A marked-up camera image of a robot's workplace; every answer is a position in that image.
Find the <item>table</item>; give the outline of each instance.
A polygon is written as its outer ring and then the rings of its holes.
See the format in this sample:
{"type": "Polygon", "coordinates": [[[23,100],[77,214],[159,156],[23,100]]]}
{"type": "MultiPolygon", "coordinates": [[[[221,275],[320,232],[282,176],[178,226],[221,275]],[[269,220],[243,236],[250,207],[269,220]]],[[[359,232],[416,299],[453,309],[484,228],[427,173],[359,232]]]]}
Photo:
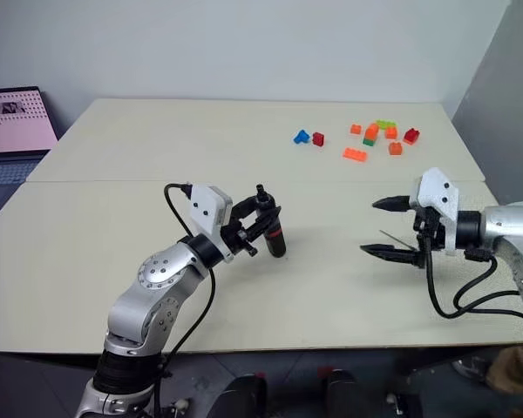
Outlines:
{"type": "MultiPolygon", "coordinates": [[[[519,319],[439,318],[428,299],[424,271],[358,249],[391,242],[378,229],[414,243],[410,213],[370,206],[381,197],[407,193],[411,182],[265,180],[282,205],[288,252],[273,259],[259,241],[254,258],[242,253],[232,264],[217,266],[214,305],[183,351],[523,341],[519,319]]],[[[255,190],[249,179],[221,176],[214,183],[234,201],[255,190]]],[[[0,351],[102,350],[109,307],[129,287],[139,263],[184,234],[166,206],[164,184],[30,182],[19,189],[0,212],[0,351]]],[[[456,184],[466,209],[495,204],[484,183],[456,184]]],[[[185,208],[183,198],[175,200],[185,208]]],[[[464,264],[460,255],[435,260],[438,295],[446,309],[456,289],[486,268],[464,264]]],[[[499,272],[471,296],[513,288],[509,270],[500,264],[499,272]]],[[[185,303],[167,348],[191,325],[207,296],[208,280],[185,303]]],[[[496,306],[523,310],[516,297],[496,306]]]]}
{"type": "Polygon", "coordinates": [[[392,181],[432,166],[484,181],[440,104],[100,99],[28,181],[392,181]],[[378,118],[396,121],[400,137],[416,127],[418,143],[391,158],[389,140],[370,149],[349,134],[378,118]],[[325,146],[294,145],[300,129],[324,133],[325,146]],[[369,151],[368,161],[342,158],[346,146],[369,151]]]}

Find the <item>black cable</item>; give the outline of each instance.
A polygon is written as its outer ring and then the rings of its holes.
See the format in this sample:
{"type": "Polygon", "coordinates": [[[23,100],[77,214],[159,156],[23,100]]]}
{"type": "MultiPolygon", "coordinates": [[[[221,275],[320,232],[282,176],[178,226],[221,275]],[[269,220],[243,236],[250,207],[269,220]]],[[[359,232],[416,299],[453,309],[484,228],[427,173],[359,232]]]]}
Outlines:
{"type": "MultiPolygon", "coordinates": [[[[426,261],[426,282],[428,284],[428,294],[430,295],[430,300],[432,302],[432,305],[434,306],[434,309],[443,318],[446,318],[448,320],[453,318],[458,318],[459,316],[467,313],[472,314],[508,314],[517,316],[519,318],[523,319],[523,313],[511,311],[511,310],[505,310],[505,309],[474,309],[478,305],[481,305],[489,300],[496,299],[502,296],[509,296],[509,295],[515,295],[514,291],[505,291],[505,292],[495,292],[488,294],[487,296],[483,296],[482,298],[478,298],[474,302],[469,303],[468,305],[465,305],[464,307],[457,307],[457,310],[453,313],[447,313],[444,312],[442,307],[439,305],[438,297],[436,296],[436,289],[434,286],[434,275],[433,275],[433,264],[432,264],[432,252],[431,252],[431,239],[430,237],[425,237],[425,261],[426,261]]],[[[457,300],[454,298],[454,304],[455,302],[459,301],[460,297],[465,293],[467,290],[469,290],[471,287],[476,286],[478,283],[480,283],[482,280],[486,279],[493,273],[492,266],[486,271],[485,273],[481,274],[478,278],[471,280],[469,283],[467,283],[465,286],[463,286],[457,293],[456,296],[458,296],[457,300]]]]}
{"type": "MultiPolygon", "coordinates": [[[[178,211],[174,207],[174,204],[171,200],[171,197],[169,195],[169,191],[172,188],[178,188],[181,189],[183,192],[187,192],[186,188],[189,187],[189,185],[182,185],[182,184],[176,184],[171,183],[165,186],[164,194],[166,202],[168,203],[168,206],[171,208],[171,211],[173,211],[173,215],[176,217],[176,219],[180,222],[182,225],[182,228],[184,228],[184,231],[186,231],[186,234],[190,237],[192,237],[192,231],[190,231],[190,228],[186,225],[186,222],[182,219],[182,217],[179,215],[178,211]]],[[[211,292],[209,294],[209,299],[207,300],[206,307],[203,308],[203,311],[200,313],[200,316],[198,319],[193,323],[193,325],[186,331],[186,333],[180,338],[180,340],[176,343],[176,345],[173,347],[171,352],[168,354],[168,356],[165,358],[165,361],[163,363],[162,369],[159,373],[159,378],[155,381],[155,385],[153,387],[153,418],[160,418],[161,417],[161,408],[160,408],[160,380],[164,376],[166,369],[168,368],[168,364],[171,362],[171,360],[174,358],[174,356],[178,353],[178,350],[182,347],[182,345],[186,342],[186,340],[190,337],[190,335],[195,331],[195,329],[201,324],[203,319],[207,316],[207,312],[209,312],[209,308],[213,304],[213,301],[215,299],[215,273],[212,268],[209,269],[209,277],[211,278],[211,292]]]]}

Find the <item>laptop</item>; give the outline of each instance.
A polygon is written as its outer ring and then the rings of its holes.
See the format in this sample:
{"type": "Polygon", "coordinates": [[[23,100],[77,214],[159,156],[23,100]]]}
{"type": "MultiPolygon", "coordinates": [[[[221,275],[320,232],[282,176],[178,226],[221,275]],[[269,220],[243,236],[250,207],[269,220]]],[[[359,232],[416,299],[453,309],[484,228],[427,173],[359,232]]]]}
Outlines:
{"type": "Polygon", "coordinates": [[[38,87],[0,89],[0,209],[57,142],[38,87]]]}

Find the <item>green lego brick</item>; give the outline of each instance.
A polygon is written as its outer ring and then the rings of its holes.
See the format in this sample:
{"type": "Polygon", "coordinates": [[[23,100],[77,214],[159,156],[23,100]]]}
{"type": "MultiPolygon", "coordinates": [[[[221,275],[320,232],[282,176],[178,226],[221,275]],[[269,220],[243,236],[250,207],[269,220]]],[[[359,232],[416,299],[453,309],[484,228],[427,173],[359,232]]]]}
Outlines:
{"type": "Polygon", "coordinates": [[[387,129],[387,128],[391,128],[393,126],[397,126],[395,122],[391,121],[391,120],[383,120],[383,119],[378,119],[376,121],[376,125],[380,128],[380,129],[387,129]]]}

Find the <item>laptop keyboard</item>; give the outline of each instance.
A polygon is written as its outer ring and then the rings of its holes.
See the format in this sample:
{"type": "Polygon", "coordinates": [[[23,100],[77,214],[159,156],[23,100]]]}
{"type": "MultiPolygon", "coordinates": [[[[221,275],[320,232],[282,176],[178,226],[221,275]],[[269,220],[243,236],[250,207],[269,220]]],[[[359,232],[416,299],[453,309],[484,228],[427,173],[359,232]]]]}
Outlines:
{"type": "Polygon", "coordinates": [[[38,161],[31,161],[30,163],[0,165],[0,185],[23,183],[38,163],[38,161]]]}

